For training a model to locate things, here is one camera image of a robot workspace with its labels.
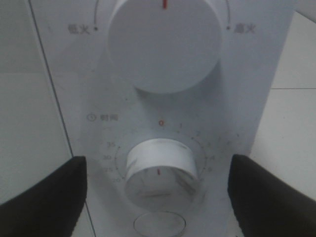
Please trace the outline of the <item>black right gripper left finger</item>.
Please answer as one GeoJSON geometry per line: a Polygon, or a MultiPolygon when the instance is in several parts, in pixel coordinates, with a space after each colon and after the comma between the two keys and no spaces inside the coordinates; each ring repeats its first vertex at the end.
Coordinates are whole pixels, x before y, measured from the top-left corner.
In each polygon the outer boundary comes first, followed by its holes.
{"type": "Polygon", "coordinates": [[[0,206],[2,237],[70,237],[87,196],[87,163],[73,157],[0,206]]]}

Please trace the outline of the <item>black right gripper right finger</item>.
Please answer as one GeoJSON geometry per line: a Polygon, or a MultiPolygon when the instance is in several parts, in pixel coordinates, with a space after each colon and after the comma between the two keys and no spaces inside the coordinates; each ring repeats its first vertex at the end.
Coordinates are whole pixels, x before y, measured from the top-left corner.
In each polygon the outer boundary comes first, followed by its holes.
{"type": "Polygon", "coordinates": [[[316,202],[247,156],[232,156],[228,195],[245,237],[314,237],[316,202]]]}

